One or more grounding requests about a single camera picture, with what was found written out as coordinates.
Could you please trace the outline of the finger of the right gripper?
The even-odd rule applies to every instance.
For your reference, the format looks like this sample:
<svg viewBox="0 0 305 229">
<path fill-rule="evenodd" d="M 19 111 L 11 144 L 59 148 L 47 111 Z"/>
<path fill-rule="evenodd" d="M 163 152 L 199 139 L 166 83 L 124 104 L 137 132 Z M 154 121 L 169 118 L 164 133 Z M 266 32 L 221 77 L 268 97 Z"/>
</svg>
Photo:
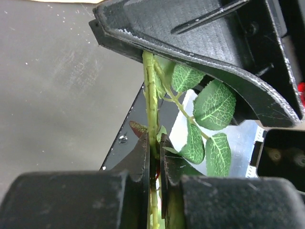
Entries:
<svg viewBox="0 0 305 229">
<path fill-rule="evenodd" d="M 135 61 L 150 51 L 224 82 L 239 75 L 240 58 L 220 0 L 105 0 L 89 25 L 99 45 Z M 246 119 L 235 112 L 235 122 Z"/>
</svg>

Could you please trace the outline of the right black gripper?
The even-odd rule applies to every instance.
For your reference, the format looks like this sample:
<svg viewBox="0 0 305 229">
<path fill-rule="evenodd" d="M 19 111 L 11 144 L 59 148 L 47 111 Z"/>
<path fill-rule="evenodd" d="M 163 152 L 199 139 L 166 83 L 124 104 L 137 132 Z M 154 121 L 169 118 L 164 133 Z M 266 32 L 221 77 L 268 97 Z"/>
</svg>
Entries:
<svg viewBox="0 0 305 229">
<path fill-rule="evenodd" d="M 291 131 L 305 118 L 305 3 L 302 0 L 221 0 L 240 58 L 239 75 L 227 73 L 238 114 L 269 127 L 257 172 L 296 178 L 305 174 L 305 135 Z"/>
</svg>

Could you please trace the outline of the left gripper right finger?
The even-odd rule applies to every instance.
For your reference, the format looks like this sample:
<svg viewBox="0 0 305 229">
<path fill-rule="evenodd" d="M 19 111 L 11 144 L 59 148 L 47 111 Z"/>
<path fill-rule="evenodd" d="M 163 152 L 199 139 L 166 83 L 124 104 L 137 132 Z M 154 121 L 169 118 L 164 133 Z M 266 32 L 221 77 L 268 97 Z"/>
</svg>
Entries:
<svg viewBox="0 0 305 229">
<path fill-rule="evenodd" d="M 160 142 L 162 217 L 167 229 L 302 229 L 304 195 L 286 179 L 207 177 Z"/>
</svg>

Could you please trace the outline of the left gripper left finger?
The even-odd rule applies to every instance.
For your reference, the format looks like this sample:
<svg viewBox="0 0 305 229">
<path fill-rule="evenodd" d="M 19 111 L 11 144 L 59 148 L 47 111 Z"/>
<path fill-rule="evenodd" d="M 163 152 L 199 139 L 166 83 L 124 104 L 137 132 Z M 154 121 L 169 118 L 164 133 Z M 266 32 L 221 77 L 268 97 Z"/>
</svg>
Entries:
<svg viewBox="0 0 305 229">
<path fill-rule="evenodd" d="M 111 170 L 18 176 L 0 206 L 3 229 L 147 229 L 150 150 L 142 135 Z"/>
</svg>

